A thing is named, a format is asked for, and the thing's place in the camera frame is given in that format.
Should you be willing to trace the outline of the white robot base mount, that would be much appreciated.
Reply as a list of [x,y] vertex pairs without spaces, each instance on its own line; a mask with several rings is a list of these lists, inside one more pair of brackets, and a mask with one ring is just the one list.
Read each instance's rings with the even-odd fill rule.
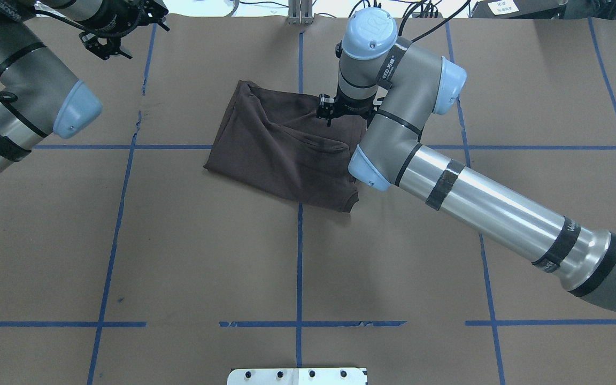
[[368,376],[357,367],[238,368],[227,384],[368,384]]

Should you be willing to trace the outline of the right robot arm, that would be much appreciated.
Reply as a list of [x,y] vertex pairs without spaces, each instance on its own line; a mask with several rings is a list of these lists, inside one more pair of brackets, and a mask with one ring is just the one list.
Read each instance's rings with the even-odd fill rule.
[[571,295],[616,312],[615,233],[586,229],[421,144],[430,115],[459,97],[463,68],[399,36],[378,7],[350,16],[336,52],[337,93],[320,97],[318,116],[369,119],[350,175],[381,191],[398,186],[555,275]]

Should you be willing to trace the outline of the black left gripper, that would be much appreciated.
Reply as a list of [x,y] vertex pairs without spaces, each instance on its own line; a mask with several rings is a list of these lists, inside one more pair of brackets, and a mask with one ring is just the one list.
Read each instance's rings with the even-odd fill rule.
[[164,25],[169,9],[162,1],[99,1],[81,25],[101,34],[125,36],[134,26]]

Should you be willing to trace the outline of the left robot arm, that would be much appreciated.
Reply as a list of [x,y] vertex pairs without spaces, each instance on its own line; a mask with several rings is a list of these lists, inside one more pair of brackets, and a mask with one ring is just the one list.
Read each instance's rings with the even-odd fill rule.
[[[100,59],[130,58],[121,39],[139,26],[165,27],[162,1],[46,1],[45,14],[80,30]],[[88,86],[25,24],[43,15],[34,1],[0,1],[0,173],[51,134],[71,138],[103,106]]]

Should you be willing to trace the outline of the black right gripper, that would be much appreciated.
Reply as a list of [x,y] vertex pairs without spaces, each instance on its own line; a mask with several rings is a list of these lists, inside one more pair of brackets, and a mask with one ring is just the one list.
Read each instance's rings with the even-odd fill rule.
[[332,118],[359,116],[363,119],[373,119],[383,100],[384,97],[376,98],[376,95],[364,99],[351,98],[338,88],[333,102]]

